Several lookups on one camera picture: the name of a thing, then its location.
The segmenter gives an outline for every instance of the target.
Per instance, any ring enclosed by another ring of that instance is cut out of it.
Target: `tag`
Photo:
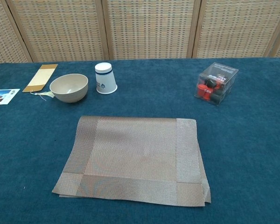
[[[42,90],[50,79],[57,65],[58,64],[43,64],[34,75],[30,83],[23,90],[23,92],[35,92]]]

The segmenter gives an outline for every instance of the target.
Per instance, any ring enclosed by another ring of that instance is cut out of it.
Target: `bowl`
[[[75,103],[86,95],[88,78],[81,74],[64,75],[51,83],[50,90],[57,99],[65,103]]]

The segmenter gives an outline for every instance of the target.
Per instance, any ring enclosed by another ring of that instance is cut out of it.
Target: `gray placemat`
[[[210,203],[196,121],[81,117],[53,193],[175,206]]]

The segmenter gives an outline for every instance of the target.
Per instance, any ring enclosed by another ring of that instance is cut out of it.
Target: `white paper cup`
[[[107,62],[99,63],[95,66],[95,76],[97,79],[97,91],[101,94],[110,94],[117,90],[112,65]]]

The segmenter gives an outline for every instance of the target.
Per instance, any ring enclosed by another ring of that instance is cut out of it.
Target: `blue tablecloth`
[[[96,92],[99,61],[62,62],[44,87],[68,73],[90,79],[86,98],[66,104],[21,91],[41,63],[0,64],[0,223],[280,223],[280,58],[111,61],[118,90]],[[239,69],[220,106],[194,98],[213,62]],[[59,198],[51,191],[82,115],[191,118],[212,204],[185,208],[132,201]]]

